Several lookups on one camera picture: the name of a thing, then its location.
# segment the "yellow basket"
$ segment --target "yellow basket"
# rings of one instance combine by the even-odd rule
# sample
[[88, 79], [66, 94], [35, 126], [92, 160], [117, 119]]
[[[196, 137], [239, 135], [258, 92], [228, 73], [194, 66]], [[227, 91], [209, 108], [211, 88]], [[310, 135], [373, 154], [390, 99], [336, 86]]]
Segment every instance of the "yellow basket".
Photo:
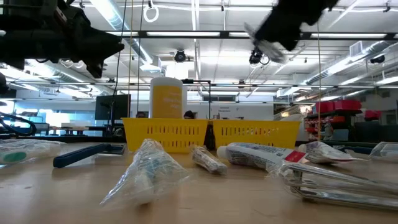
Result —
[[250, 142], [294, 149], [300, 121], [213, 120], [216, 147]]
[[205, 119], [123, 118], [130, 151], [149, 138], [160, 142], [166, 152], [189, 153], [189, 145], [205, 142], [207, 123]]

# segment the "hanging cord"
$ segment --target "hanging cord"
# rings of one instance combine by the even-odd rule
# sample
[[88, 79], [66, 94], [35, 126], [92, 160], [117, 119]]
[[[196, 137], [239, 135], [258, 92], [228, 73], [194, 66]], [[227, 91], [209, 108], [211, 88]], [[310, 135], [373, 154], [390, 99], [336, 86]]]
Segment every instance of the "hanging cord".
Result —
[[[142, 8], [144, 9], [144, 11], [142, 12], [141, 15], [144, 15], [145, 21], [155, 22], [157, 20], [157, 18], [159, 18], [159, 8], [154, 5], [154, 2], [152, 0], [149, 0], [148, 5], [145, 7], [144, 7], [144, 1], [142, 1]], [[149, 19], [147, 16], [147, 13], [149, 10], [152, 10], [152, 9], [155, 10], [155, 17], [153, 17], [152, 19]]]
[[[319, 34], [319, 22], [317, 22], [317, 29]], [[321, 90], [321, 74], [322, 74], [322, 66], [321, 66], [321, 45], [318, 35], [318, 58], [319, 58], [319, 111], [318, 112], [318, 141], [321, 141], [321, 97], [322, 97], [322, 90]]]
[[[139, 24], [139, 30], [142, 29], [142, 15], [143, 15], [143, 11], [141, 12], [141, 21]], [[137, 73], [137, 113], [138, 113], [138, 108], [139, 108], [139, 78], [140, 78], [140, 68], [139, 68], [139, 61], [141, 59], [141, 38], [138, 39], [138, 44], [139, 44], [139, 50], [138, 50], [138, 73]]]
[[[124, 31], [124, 20], [125, 20], [125, 18], [126, 18], [126, 8], [127, 8], [126, 6], [127, 6], [127, 0], [124, 0], [123, 24], [122, 24], [122, 30], [121, 30], [120, 44], [122, 43], [122, 40], [123, 40], [122, 36], [123, 36], [123, 31]], [[115, 84], [115, 87], [114, 87], [114, 90], [113, 90], [113, 95], [112, 95], [111, 104], [110, 104], [110, 106], [109, 106], [109, 116], [108, 116], [108, 121], [106, 122], [105, 136], [108, 135], [109, 120], [111, 119], [111, 115], [112, 115], [112, 107], [113, 107], [113, 104], [114, 104], [114, 96], [115, 96], [115, 93], [116, 93], [116, 91], [117, 91], [117, 89], [118, 89], [118, 82], [119, 82], [119, 64], [120, 64], [120, 52], [119, 52], [119, 55], [118, 55], [118, 65], [116, 66], [116, 84]]]
[[[131, 32], [130, 32], [130, 43], [132, 43], [132, 13], [133, 13], [133, 7], [131, 8], [131, 20], [130, 20], [130, 26], [131, 26]], [[131, 47], [130, 47], [130, 52], [129, 52], [129, 55], [130, 55], [130, 60], [129, 60], [129, 85], [128, 85], [128, 95], [130, 95], [130, 78], [131, 78], [131, 61], [132, 61], [132, 56], [131, 56]], [[128, 111], [127, 111], [127, 114], [128, 114], [128, 116], [127, 117], [129, 117], [130, 118], [130, 110], [131, 110], [131, 98], [130, 98], [130, 100], [128, 100], [128, 103], [127, 103], [127, 109], [128, 109]]]
[[15, 120], [22, 121], [22, 122], [27, 123], [27, 124], [30, 125], [30, 130], [29, 130], [29, 132], [28, 132], [28, 133], [22, 133], [22, 132], [19, 132], [19, 131], [13, 129], [12, 127], [10, 127], [8, 124], [6, 124], [6, 123], [4, 122], [3, 118], [0, 117], [0, 124], [1, 124], [5, 129], [7, 129], [10, 133], [14, 133], [14, 134], [19, 135], [19, 136], [31, 136], [31, 135], [34, 135], [34, 134], [36, 133], [36, 130], [37, 130], [37, 129], [36, 129], [36, 126], [35, 126], [35, 124], [34, 124], [33, 122], [28, 121], [28, 120], [26, 120], [26, 119], [24, 119], [24, 118], [20, 118], [20, 117], [17, 117], [17, 116], [11, 115], [11, 114], [6, 114], [6, 113], [3, 113], [3, 112], [0, 112], [0, 115], [1, 115], [2, 117], [8, 117], [8, 118], [11, 118], [11, 119], [15, 119]]

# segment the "wooden table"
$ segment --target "wooden table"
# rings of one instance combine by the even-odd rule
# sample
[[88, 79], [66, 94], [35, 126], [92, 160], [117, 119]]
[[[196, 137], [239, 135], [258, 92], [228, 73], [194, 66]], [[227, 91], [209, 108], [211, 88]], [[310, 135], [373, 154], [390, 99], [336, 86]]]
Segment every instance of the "wooden table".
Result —
[[[92, 145], [70, 144], [64, 152]], [[397, 212], [303, 202], [260, 169], [230, 166], [226, 177], [198, 168], [187, 155], [173, 157], [193, 182], [146, 206], [104, 210], [132, 154], [93, 156], [63, 169], [52, 159], [0, 168], [0, 223], [396, 223]]]

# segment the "computer monitor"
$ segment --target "computer monitor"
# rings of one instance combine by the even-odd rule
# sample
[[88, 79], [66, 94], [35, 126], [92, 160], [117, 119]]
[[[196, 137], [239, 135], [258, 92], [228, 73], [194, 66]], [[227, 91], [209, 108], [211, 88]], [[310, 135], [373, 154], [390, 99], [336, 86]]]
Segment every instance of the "computer monitor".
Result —
[[95, 103], [95, 120], [108, 120], [114, 124], [115, 119], [129, 117], [131, 95], [97, 96]]

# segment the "ceiling pipe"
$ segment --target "ceiling pipe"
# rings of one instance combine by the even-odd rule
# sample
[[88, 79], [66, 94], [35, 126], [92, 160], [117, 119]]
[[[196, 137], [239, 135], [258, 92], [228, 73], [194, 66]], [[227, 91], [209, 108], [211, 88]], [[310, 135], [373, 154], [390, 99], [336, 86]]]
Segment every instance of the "ceiling pipe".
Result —
[[[382, 74], [382, 73], [385, 73], [387, 75], [387, 78], [390, 78], [390, 77], [393, 77], [397, 73], [397, 68], [396, 68], [397, 66], [398, 66], [398, 62], [394, 62], [394, 63], [391, 63], [391, 64], [389, 64], [387, 66], [375, 69], [372, 72], [368, 72], [368, 73], [359, 75], [357, 77], [354, 77], [354, 79], [357, 82], [360, 79], [363, 79], [363, 78], [366, 78], [366, 77], [370, 77], [370, 76], [374, 76], [374, 75], [379, 75], [379, 74]], [[330, 90], [326, 90], [326, 91], [329, 92], [332, 95], [343, 96], [343, 95], [349, 94], [350, 92], [351, 93], [352, 92], [356, 92], [357, 90], [358, 89], [354, 89], [353, 90], [353, 89], [350, 89], [350, 88], [347, 88], [347, 89], [343, 88], [343, 89], [336, 89], [334, 91], [330, 91]], [[319, 98], [319, 93], [312, 94], [312, 95], [306, 97], [305, 99], [302, 98], [302, 99], [297, 100], [297, 101], [313, 100], [313, 99], [317, 99], [317, 98]]]
[[[64, 65], [58, 63], [54, 64], [52, 62], [39, 63], [33, 59], [25, 60], [25, 64], [33, 68], [33, 72], [44, 76], [58, 75], [60, 82], [86, 82], [86, 83], [96, 83], [94, 79], [88, 78], [72, 69], [66, 68]], [[102, 95], [111, 95], [113, 90], [107, 86], [97, 86], [97, 89], [102, 91]]]
[[[362, 52], [359, 55], [354, 57], [351, 57], [350, 53], [342, 55], [337, 59], [327, 63], [323, 67], [321, 72], [315, 71], [311, 73], [308, 76], [308, 79], [304, 80], [302, 83], [299, 84], [312, 85], [323, 78], [329, 77], [338, 72], [342, 72], [343, 70], [346, 70], [347, 68], [356, 65], [358, 62], [384, 55], [388, 53], [389, 50], [393, 46], [395, 46], [395, 44], [396, 43], [393, 41], [379, 41], [374, 44], [368, 43], [365, 45], [364, 50], [362, 50]], [[300, 89], [299, 87], [293, 87], [293, 88], [278, 90], [277, 96], [280, 97], [280, 96], [290, 95], [299, 89]]]
[[[114, 0], [90, 0], [99, 13], [107, 20], [114, 30], [130, 32], [132, 29], [123, 19], [123, 15], [119, 11], [119, 6]], [[125, 45], [131, 46], [136, 55], [139, 54], [140, 61], [143, 64], [152, 64], [153, 58], [142, 48], [137, 39], [124, 38]]]

